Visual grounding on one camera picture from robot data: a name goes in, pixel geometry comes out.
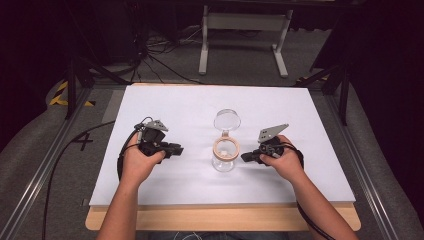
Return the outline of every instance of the yellow tape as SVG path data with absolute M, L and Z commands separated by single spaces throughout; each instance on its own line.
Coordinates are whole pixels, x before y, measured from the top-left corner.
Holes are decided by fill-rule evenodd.
M 62 93 L 65 91 L 67 86 L 68 86 L 68 81 L 63 80 L 62 84 L 60 84 L 60 86 L 57 89 L 56 93 L 54 94 L 52 100 L 50 101 L 50 105 L 68 106 L 67 100 L 60 100 L 60 97 L 62 96 Z M 86 107 L 93 107 L 95 105 L 96 105 L 96 101 L 87 101 L 84 104 L 84 106 L 86 106 Z

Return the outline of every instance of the clear glass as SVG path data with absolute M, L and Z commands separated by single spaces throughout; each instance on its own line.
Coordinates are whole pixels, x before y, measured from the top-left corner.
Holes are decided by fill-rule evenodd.
M 235 167 L 234 159 L 238 155 L 238 143 L 235 139 L 228 140 L 228 134 L 229 131 L 236 130 L 240 124 L 240 117 L 232 109 L 223 109 L 216 114 L 214 126 L 222 131 L 222 137 L 214 144 L 212 166 L 219 172 L 229 172 Z
M 212 166 L 218 172 L 229 172 L 234 169 L 235 165 L 234 161 L 224 162 L 217 159 L 215 156 L 212 157 Z
M 216 114 L 214 126 L 221 131 L 236 130 L 241 124 L 240 117 L 232 109 L 223 109 Z

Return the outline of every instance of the wire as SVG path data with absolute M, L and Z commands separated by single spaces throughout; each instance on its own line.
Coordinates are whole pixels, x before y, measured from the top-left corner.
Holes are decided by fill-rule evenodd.
M 148 54 L 148 56 L 150 58 L 156 60 L 158 63 L 162 64 L 164 67 L 166 67 L 167 69 L 169 69 L 171 72 L 175 73 L 177 76 L 181 77 L 182 79 L 184 79 L 186 81 L 189 81 L 189 82 L 194 82 L 194 83 L 197 83 L 197 84 L 203 84 L 202 82 L 199 82 L 199 81 L 196 81 L 196 80 L 192 80 L 192 79 L 189 79 L 189 78 L 186 78 L 186 77 L 182 76 L 181 74 L 177 73 L 176 71 L 174 71 L 173 69 L 171 69 L 170 67 L 168 67 L 165 63 L 159 61 L 157 58 L 153 57 L 152 55 Z
M 152 69 L 152 67 L 150 67 L 150 65 L 143 59 L 143 62 L 150 68 L 150 71 L 152 71 L 154 74 L 156 74 L 156 76 L 159 78 L 159 81 L 161 82 L 161 83 L 164 83 L 163 82 L 163 80 L 162 80 L 162 78 L 160 78 L 160 76 L 159 76 L 159 74 L 157 73 L 157 72 L 155 72 L 153 69 Z
M 134 80 L 135 71 L 137 71 L 137 69 L 135 69 L 135 68 L 134 68 L 134 70 L 133 70 L 133 74 L 131 75 L 131 80 L 130 80 L 130 82 L 133 82 L 133 80 Z
M 123 158 L 124 157 L 124 153 L 125 153 L 125 151 L 127 150 L 127 146 L 128 146 L 128 143 L 130 142 L 130 140 L 131 140 L 131 138 L 138 132 L 139 130 L 138 129 L 134 129 L 132 132 L 131 132 L 131 134 L 130 134 L 130 136 L 127 138 L 127 140 L 125 141 L 125 143 L 124 143 L 124 145 L 122 146 L 122 149 L 121 149 L 121 152 L 119 153 L 119 158 Z
M 132 144 L 132 145 L 127 146 L 127 147 L 125 148 L 124 152 L 125 152 L 125 151 L 127 151 L 127 150 L 128 150 L 128 148 L 130 148 L 130 147 L 134 147 L 134 146 L 137 146 L 137 145 L 138 145 L 138 144 Z
M 118 71 L 112 72 L 112 73 L 117 75 L 117 76 L 122 76 L 122 75 L 127 74 L 131 71 L 134 71 L 140 65 L 140 63 L 141 63 L 141 61 L 137 60 L 134 63 L 131 63 L 131 65 L 128 68 L 118 70 Z M 101 73 L 98 73 L 98 72 L 90 72 L 90 74 L 95 78 L 107 78 L 107 76 L 105 76 Z
M 142 124 L 142 123 L 144 123 L 144 121 L 146 121 L 146 119 L 150 119 L 150 121 L 153 121 L 153 118 L 152 117 L 145 117 L 141 122 L 140 122 L 140 124 Z
M 173 240 L 176 240 L 177 239 L 177 236 L 178 236 L 178 234 L 179 234 L 180 232 L 177 232 L 176 234 L 175 234 L 175 236 L 174 236 L 174 238 L 173 238 Z M 187 235 L 187 236 L 185 236 L 185 237 L 183 237 L 183 239 L 181 239 L 181 240 L 186 240 L 186 239 L 188 239 L 188 238 L 190 238 L 190 237 L 192 237 L 192 236 L 195 236 L 196 238 L 197 238 L 197 240 L 202 240 L 202 238 L 197 234 L 197 233 L 195 233 L 195 232 L 193 232 L 193 234 L 189 234 L 189 235 Z
M 82 138 L 82 137 L 83 137 L 83 136 L 85 136 L 88 132 L 90 132 L 90 131 L 92 131 L 92 130 L 94 130 L 94 129 L 97 129 L 97 128 L 100 128 L 100 127 L 103 127 L 103 126 L 106 126 L 106 125 L 112 124 L 112 123 L 114 123 L 114 122 L 115 122 L 115 121 L 110 121 L 110 122 L 107 122 L 107 123 L 102 123 L 102 124 L 99 124 L 99 125 L 97 125 L 97 126 L 91 127 L 91 128 L 89 128 L 89 129 L 87 129 L 87 130 L 85 130 L 85 131 L 81 132 L 80 134 L 78 134 L 77 136 L 75 136 L 74 138 L 72 138 L 72 140 L 71 140 L 71 141 L 69 141 L 69 142 L 66 144 L 66 146 L 62 149 L 62 151 L 60 151 L 59 155 L 58 155 L 58 156 L 57 156 L 57 158 L 55 159 L 55 162 L 54 162 L 53 168 L 52 168 L 51 173 L 50 173 L 49 183 L 48 183 L 48 186 L 47 186 L 46 203 L 45 203 L 45 205 L 44 205 L 44 214 L 43 214 L 42 240 L 45 240 L 45 239 L 46 239 L 47 212 L 48 212 L 48 208 L 49 208 L 49 199 L 50 199 L 51 186 L 52 186 L 52 182 L 53 182 L 53 176 L 54 176 L 54 172 L 56 171 L 56 167 L 57 167 L 57 165 L 58 165 L 58 163 L 59 163 L 59 160 L 60 160 L 60 158 L 62 157 L 63 153 L 64 153 L 64 152 L 65 152 L 65 150 L 69 147 L 69 145 L 71 145 L 71 143 L 73 143 L 73 142 L 77 141 L 78 139 Z
M 322 237 L 324 237 L 327 240 L 335 240 L 333 237 L 331 237 L 326 232 L 324 232 L 324 230 L 322 230 L 317 225 L 315 225 L 315 223 L 308 217 L 308 215 L 305 213 L 305 211 L 303 211 L 303 209 L 302 209 L 302 207 L 300 206 L 299 203 L 297 203 L 297 208 L 299 209 L 299 213 L 300 213 L 300 215 L 302 215 L 303 219 L 305 219 L 305 221 L 308 223 L 308 225 L 311 226 L 311 228 L 313 228 L 319 235 L 321 235 Z
M 202 30 L 202 28 L 199 27 L 199 29 L 194 31 L 190 36 L 188 36 L 186 39 L 179 40 L 178 43 L 171 48 L 170 48 L 170 44 L 172 42 L 165 40 L 164 37 L 162 37 L 160 40 L 157 40 L 157 35 L 151 36 L 150 38 L 154 37 L 156 41 L 153 42 L 153 43 L 147 44 L 148 51 L 149 51 L 150 54 L 159 55 L 159 54 L 162 54 L 162 53 L 170 53 L 170 52 L 174 51 L 175 49 L 177 49 L 181 46 L 187 46 L 187 45 L 190 45 L 194 42 L 201 43 L 201 42 L 196 41 L 196 40 L 190 40 L 191 38 L 194 38 L 196 35 L 198 35 L 201 30 Z M 155 46 L 159 46 L 159 45 L 164 45 L 161 50 L 156 50 L 156 49 L 151 48 L 151 47 L 155 47 Z
M 137 69 L 137 77 L 138 77 L 138 81 L 141 83 L 141 76 L 140 76 L 140 73 L 138 72 L 138 69 Z
M 261 31 L 257 31 L 257 30 L 251 30 L 251 31 L 248 31 L 248 30 L 234 30 L 233 31 L 233 33 L 235 33 L 237 35 L 240 35 L 240 36 L 243 36 L 243 37 L 246 37 L 246 38 L 255 38 L 255 37 L 257 37 L 259 35 L 260 32 Z
M 97 55 L 94 53 L 94 50 L 93 50 L 93 48 L 92 48 L 92 47 L 91 47 L 91 45 L 90 45 L 90 42 L 88 41 L 87 37 L 86 37 L 86 36 L 84 35 L 84 33 L 82 32 L 82 30 L 81 30 L 81 28 L 80 28 L 80 26 L 79 26 L 79 24 L 78 24 L 78 22 L 77 22 L 77 20 L 76 20 L 76 18 L 75 18 L 75 16 L 74 16 L 74 14 L 72 13 L 72 10 L 71 10 L 71 8 L 69 7 L 69 5 L 68 5 L 67 1 L 63 0 L 63 3 L 65 4 L 66 10 L 69 12 L 69 15 L 71 15 L 72 21 L 73 21 L 74 25 L 77 27 L 78 32 L 81 34 L 81 37 L 84 39 L 84 42 L 87 44 L 87 47 L 90 49 L 91 54 L 93 55 L 93 57 L 94 57 L 94 58 L 95 58 L 98 62 L 100 62 L 100 61 L 99 61 L 99 59 L 97 58 Z

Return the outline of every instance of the person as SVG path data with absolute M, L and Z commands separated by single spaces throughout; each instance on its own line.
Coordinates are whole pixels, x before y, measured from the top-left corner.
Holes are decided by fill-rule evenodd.
M 290 143 L 290 140 L 283 135 L 278 135 L 280 142 Z M 137 141 L 135 135 L 128 146 L 132 146 Z M 135 239 L 136 237 L 136 221 L 138 208 L 138 188 L 141 183 L 147 179 L 152 172 L 156 163 L 165 157 L 165 152 L 157 152 L 147 157 L 137 146 L 129 147 L 124 155 L 124 167 L 118 188 L 106 213 L 103 224 L 98 233 L 98 240 L 105 239 Z M 358 239 L 355 232 L 350 228 L 348 223 L 336 211 L 336 209 L 322 195 L 318 188 L 306 175 L 300 164 L 299 158 L 295 151 L 285 149 L 283 155 L 276 159 L 270 156 L 261 155 L 260 159 L 275 168 L 277 173 L 289 181 L 294 189 L 297 201 L 307 216 L 315 223 L 316 226 L 327 233 L 334 239 Z M 316 230 L 310 227 L 310 232 L 314 239 L 324 239 Z M 165 233 L 170 239 L 177 239 L 179 233 Z M 215 233 L 182 233 L 179 239 L 209 239 Z M 223 233 L 225 239 L 276 239 L 278 233 L 268 232 L 265 236 L 259 233 Z

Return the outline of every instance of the black cable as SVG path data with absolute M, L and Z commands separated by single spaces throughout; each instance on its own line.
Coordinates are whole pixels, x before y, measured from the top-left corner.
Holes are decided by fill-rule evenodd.
M 93 63 L 92 61 L 90 61 L 90 60 L 89 60 L 89 59 L 87 59 L 87 58 L 79 57 L 79 60 L 80 60 L 82 63 L 84 63 L 84 64 L 86 64 L 86 65 L 88 65 L 88 66 L 91 66 L 91 67 L 92 67 L 93 69 L 95 69 L 97 72 L 99 72 L 99 73 L 101 73 L 101 74 L 105 75 L 106 77 L 108 77 L 108 78 L 112 79 L 113 81 L 115 81 L 115 82 L 116 82 L 116 83 L 118 83 L 118 84 L 121 84 L 121 85 L 131 85 L 131 82 L 129 82 L 129 81 L 127 81 L 127 80 L 124 80 L 124 79 L 122 79 L 122 78 L 120 78 L 120 77 L 116 76 L 115 74 L 113 74 L 113 73 L 109 72 L 106 68 L 104 68 L 104 67 L 102 67 L 102 66 L 99 66 L 99 65 L 97 65 L 97 64 L 95 64 L 95 63 Z
M 200 31 L 201 29 L 202 28 L 200 27 L 194 33 L 192 33 L 191 35 L 189 35 L 188 38 L 186 38 L 184 40 L 178 40 L 177 44 L 175 44 L 174 46 L 172 46 L 170 44 L 171 43 L 170 41 L 166 41 L 165 40 L 166 38 L 163 38 L 162 37 L 162 39 L 159 41 L 159 40 L 157 40 L 157 35 L 151 36 L 151 37 L 155 37 L 155 40 L 156 41 L 153 42 L 153 43 L 147 44 L 148 51 L 149 51 L 150 54 L 159 55 L 159 54 L 162 54 L 162 53 L 170 53 L 170 52 L 174 51 L 175 49 L 177 49 L 179 47 L 182 47 L 182 46 L 190 45 L 190 44 L 192 44 L 193 42 L 196 42 L 196 41 L 195 40 L 189 40 L 189 39 L 196 38 L 196 36 L 201 33 L 201 31 Z M 162 50 L 156 50 L 156 49 L 152 49 L 151 48 L 151 47 L 155 47 L 155 46 L 158 46 L 158 45 L 163 45 L 163 49 Z
M 72 21 L 73 21 L 74 25 L 77 27 L 78 32 L 80 33 L 81 37 L 84 39 L 84 42 L 87 44 L 87 47 L 90 49 L 91 54 L 93 55 L 93 57 L 96 59 L 97 62 L 100 62 L 99 58 L 97 58 L 97 55 L 94 53 L 94 50 L 91 47 L 90 42 L 88 41 L 87 37 L 84 35 L 83 31 L 81 30 L 74 14 L 72 13 L 71 8 L 68 5 L 68 2 L 66 0 L 63 0 L 63 3 L 65 4 L 66 10 L 68 11 L 69 15 L 71 15 Z
M 134 130 L 131 132 L 130 136 L 127 138 L 127 140 L 125 141 L 124 145 L 122 146 L 121 152 L 119 152 L 118 161 L 117 161 L 117 164 L 116 164 L 117 165 L 117 171 L 118 171 L 118 178 L 119 178 L 119 180 L 121 180 L 122 170 L 124 168 L 124 153 L 129 148 L 128 147 L 128 143 L 131 141 L 131 138 L 137 132 L 140 132 L 143 129 L 143 127 L 144 127 L 143 122 L 146 119 L 148 119 L 148 118 L 153 121 L 153 118 L 151 118 L 151 117 L 145 117 L 140 123 L 138 123 L 137 125 L 135 125 L 134 126 Z
M 177 76 L 181 77 L 182 79 L 184 79 L 186 81 L 189 81 L 189 82 L 194 82 L 194 83 L 197 83 L 197 84 L 204 84 L 202 82 L 199 82 L 199 81 L 196 81 L 196 80 L 192 80 L 192 79 L 186 78 L 186 77 L 182 76 L 181 74 L 177 73 L 176 71 L 174 71 L 173 69 L 171 69 L 170 67 L 168 67 L 165 63 L 163 63 L 163 62 L 159 61 L 157 58 L 153 57 L 152 55 L 148 54 L 148 56 L 150 58 L 156 60 L 158 63 L 162 64 L 162 66 L 166 67 L 168 70 L 170 70 L 171 72 L 175 73 Z
M 115 72 L 112 72 L 112 73 L 117 75 L 117 76 L 122 76 L 124 74 L 127 74 L 127 73 L 135 70 L 140 65 L 140 63 L 141 63 L 141 61 L 137 60 L 134 63 L 131 63 L 131 65 L 128 68 L 118 70 L 118 71 L 115 71 Z M 90 74 L 95 78 L 107 78 L 107 76 L 105 76 L 101 73 L 98 73 L 98 72 L 90 72 Z
M 257 30 L 251 30 L 251 31 L 248 31 L 248 30 L 235 30 L 234 31 L 235 34 L 240 35 L 240 36 L 245 37 L 245 38 L 255 38 L 255 37 L 257 37 L 259 35 L 260 32 L 261 31 L 257 31 Z
M 311 228 L 313 228 L 319 235 L 321 235 L 327 240 L 335 240 L 333 237 L 324 232 L 324 230 L 315 225 L 315 223 L 308 217 L 308 215 L 306 215 L 305 211 L 303 211 L 303 208 L 300 206 L 299 203 L 297 203 L 297 209 L 299 209 L 300 215 L 302 215 L 303 219 L 305 219 L 308 225 L 311 226 Z
M 134 79 L 134 75 L 135 75 L 135 71 L 136 71 L 137 69 L 135 69 L 134 68 L 134 70 L 133 70 L 133 74 L 131 75 L 131 80 L 130 80 L 130 82 L 133 82 L 133 79 Z
M 299 151 L 293 144 L 288 143 L 288 142 L 280 142 L 284 148 L 289 148 L 291 150 L 293 150 L 300 161 L 300 165 L 302 165 L 302 168 L 304 168 L 304 160 L 303 160 L 303 154 L 301 151 Z M 324 237 L 327 240 L 334 240 L 333 237 L 331 237 L 330 235 L 328 235 L 326 232 L 324 232 L 324 230 L 322 230 L 321 228 L 319 228 L 313 221 L 312 219 L 309 218 L 309 216 L 305 213 L 305 211 L 303 210 L 303 208 L 300 206 L 299 202 L 297 202 L 297 209 L 299 210 L 300 215 L 302 216 L 302 218 L 306 221 L 306 223 L 313 228 L 319 235 L 321 235 L 322 237 Z
M 140 76 L 140 73 L 138 72 L 138 69 L 137 69 L 137 77 L 138 77 L 138 81 L 141 83 L 141 76 Z
M 143 59 L 143 62 L 150 68 L 150 71 L 152 71 L 154 74 L 156 74 L 156 76 L 159 78 L 159 81 L 161 82 L 161 83 L 164 83 L 163 82 L 163 80 L 162 80 L 162 78 L 160 78 L 160 76 L 159 76 L 159 74 L 157 73 L 157 72 L 155 72 L 154 70 L 153 70 L 153 68 Z
M 49 199 L 50 199 L 51 186 L 52 186 L 52 182 L 53 182 L 53 176 L 54 176 L 54 172 L 56 171 L 56 167 L 57 167 L 57 165 L 58 165 L 58 163 L 59 163 L 59 160 L 60 160 L 60 158 L 62 157 L 63 153 L 64 153 L 64 152 L 65 152 L 65 150 L 69 147 L 69 145 L 71 145 L 71 143 L 73 143 L 73 142 L 77 141 L 78 139 L 82 138 L 82 137 L 83 137 L 83 136 L 85 136 L 88 132 L 90 132 L 90 131 L 92 131 L 92 130 L 94 130 L 94 129 L 97 129 L 97 128 L 100 128 L 100 127 L 103 127 L 103 126 L 106 126 L 106 125 L 112 124 L 112 123 L 114 123 L 114 122 L 115 122 L 115 121 L 110 121 L 110 122 L 107 122 L 107 123 L 102 123 L 102 124 L 99 124 L 99 125 L 97 125 L 97 126 L 94 126 L 94 127 L 92 127 L 92 128 L 89 128 L 89 129 L 87 129 L 87 130 L 85 130 L 85 131 L 81 132 L 80 134 L 78 134 L 77 136 L 75 136 L 74 138 L 72 138 L 72 140 L 71 140 L 71 141 L 69 141 L 69 142 L 66 144 L 66 146 L 62 149 L 62 151 L 60 151 L 59 155 L 58 155 L 58 156 L 57 156 L 57 158 L 55 159 L 55 162 L 54 162 L 53 168 L 52 168 L 52 170 L 51 170 L 51 172 L 50 172 L 49 183 L 48 183 L 48 186 L 47 186 L 46 203 L 45 203 L 45 205 L 44 205 L 44 214 L 43 214 L 42 240 L 45 240 L 45 239 L 46 239 L 47 212 L 48 212 L 48 208 L 49 208 Z
M 124 153 L 125 153 L 125 151 L 127 151 L 127 150 L 128 150 L 128 148 L 130 148 L 130 147 L 135 147 L 135 146 L 138 146 L 138 144 L 129 145 L 128 147 L 126 147 L 126 148 L 125 148 Z

